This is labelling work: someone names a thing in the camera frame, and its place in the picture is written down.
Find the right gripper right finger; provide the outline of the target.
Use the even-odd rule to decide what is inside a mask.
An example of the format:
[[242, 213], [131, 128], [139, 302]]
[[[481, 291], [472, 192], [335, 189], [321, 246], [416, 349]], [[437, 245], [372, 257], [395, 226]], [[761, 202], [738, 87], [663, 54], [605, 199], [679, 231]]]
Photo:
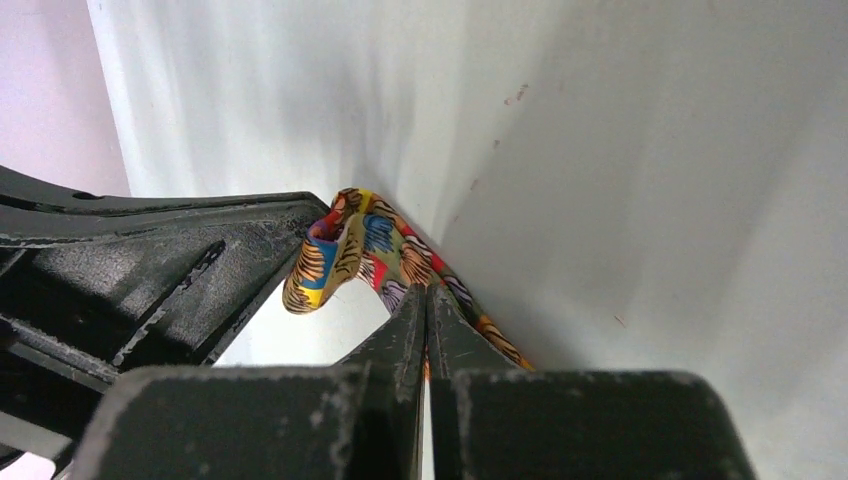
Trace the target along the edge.
[[427, 290], [439, 479], [752, 479], [719, 394], [681, 370], [528, 371]]

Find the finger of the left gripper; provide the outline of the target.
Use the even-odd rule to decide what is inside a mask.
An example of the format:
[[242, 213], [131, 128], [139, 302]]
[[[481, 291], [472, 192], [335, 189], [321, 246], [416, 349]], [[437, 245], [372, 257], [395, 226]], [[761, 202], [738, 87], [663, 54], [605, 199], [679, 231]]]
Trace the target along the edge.
[[1, 463], [65, 471], [104, 392], [209, 366], [328, 212], [309, 192], [129, 198], [1, 171]]

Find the colourful patterned tie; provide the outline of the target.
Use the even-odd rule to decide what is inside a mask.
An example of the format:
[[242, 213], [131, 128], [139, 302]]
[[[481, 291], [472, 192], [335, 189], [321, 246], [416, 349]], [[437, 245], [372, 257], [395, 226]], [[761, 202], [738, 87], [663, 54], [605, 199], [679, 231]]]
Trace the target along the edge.
[[442, 285], [472, 328], [514, 364], [532, 368], [398, 211], [362, 188], [338, 191], [329, 213], [307, 229], [283, 282], [282, 304], [292, 314], [314, 312], [353, 279], [366, 283], [389, 312], [396, 310], [410, 287]]

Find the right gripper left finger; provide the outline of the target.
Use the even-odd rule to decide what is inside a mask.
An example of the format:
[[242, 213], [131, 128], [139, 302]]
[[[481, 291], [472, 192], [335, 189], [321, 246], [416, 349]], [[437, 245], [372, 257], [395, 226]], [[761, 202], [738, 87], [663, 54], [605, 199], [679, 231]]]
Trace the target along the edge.
[[87, 427], [75, 479], [417, 479], [426, 291], [326, 367], [144, 367]]

